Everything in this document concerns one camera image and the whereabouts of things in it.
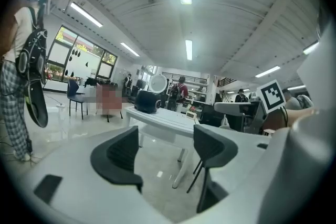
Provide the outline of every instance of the white floor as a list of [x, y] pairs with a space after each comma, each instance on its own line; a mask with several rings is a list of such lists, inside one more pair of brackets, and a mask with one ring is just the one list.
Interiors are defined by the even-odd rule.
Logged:
[[[46, 128], [38, 127], [25, 111], [25, 119], [29, 130], [30, 138], [33, 142], [34, 158], [38, 163], [51, 153], [53, 150], [62, 146], [63, 143], [69, 143], [83, 137], [97, 135], [109, 130], [115, 130], [123, 127], [123, 119], [119, 112], [110, 118], [102, 115], [96, 115], [96, 110], [90, 107], [89, 115], [81, 119], [80, 105], [75, 111], [75, 103], [71, 103], [71, 117], [69, 117], [69, 100], [65, 94], [45, 92], [45, 101], [47, 107], [55, 107], [58, 103], [66, 106], [64, 119], [59, 123], [58, 113], [49, 113], [49, 122]], [[123, 108], [132, 105], [123, 103]], [[139, 125], [138, 121], [132, 121], [132, 125]], [[3, 120], [0, 120], [1, 141], [10, 143]], [[177, 136], [176, 139], [187, 139]], [[24, 173], [31, 168], [34, 163], [19, 162], [9, 155], [13, 150], [6, 144], [0, 145], [0, 151], [3, 153], [8, 171], [12, 173], [14, 179], [24, 176]], [[186, 175], [182, 178], [177, 189], [173, 189], [173, 182], [181, 168], [181, 163], [177, 161], [180, 149], [167, 145], [155, 139], [145, 137], [143, 148], [140, 148], [135, 159], [135, 173], [139, 174], [143, 181], [142, 194], [144, 199], [164, 216], [178, 223], [196, 215], [196, 206], [201, 195], [203, 183], [203, 171], [197, 179], [195, 185], [189, 194], [186, 193], [193, 180], [193, 170], [200, 160], [197, 153], [194, 154], [193, 165], [188, 168]]]

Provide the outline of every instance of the white desk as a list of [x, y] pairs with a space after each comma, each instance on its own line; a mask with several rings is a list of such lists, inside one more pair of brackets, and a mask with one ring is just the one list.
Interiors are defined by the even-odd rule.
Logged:
[[[190, 144], [188, 145], [188, 149], [187, 149], [188, 152], [187, 152], [187, 155], [185, 156], [184, 162], [182, 163], [181, 170], [179, 171], [179, 174], [177, 175], [177, 178], [173, 184], [173, 188], [177, 188], [178, 184], [181, 181], [181, 178], [183, 177], [183, 175], [185, 174], [185, 171], [187, 170], [188, 165], [192, 163], [193, 154], [194, 154], [194, 144], [193, 144], [194, 125], [199, 124], [198, 120], [197, 119], [192, 120], [184, 114], [177, 113], [175, 111], [170, 111], [167, 109], [162, 109], [162, 108], [159, 108], [158, 111], [153, 114], [147, 114], [147, 113], [141, 112], [135, 109], [133, 106], [126, 108], [125, 111], [126, 111], [126, 115], [124, 117], [124, 121], [125, 121], [126, 126], [129, 126], [131, 118], [134, 118], [138, 121], [146, 123], [147, 125], [154, 126], [154, 127], [159, 128], [160, 130], [166, 131], [164, 133], [164, 135], [166, 136], [174, 137], [177, 134], [177, 135], [186, 136], [192, 139], [190, 141]], [[139, 141], [140, 147], [142, 147], [144, 135], [154, 136], [158, 139], [161, 139], [160, 137], [157, 137], [155, 135], [155, 132], [151, 132], [148, 126], [145, 126], [144, 128], [139, 129], [139, 133], [141, 134], [140, 141]], [[182, 148], [178, 161], [182, 161], [184, 152], [185, 152], [185, 148]]]

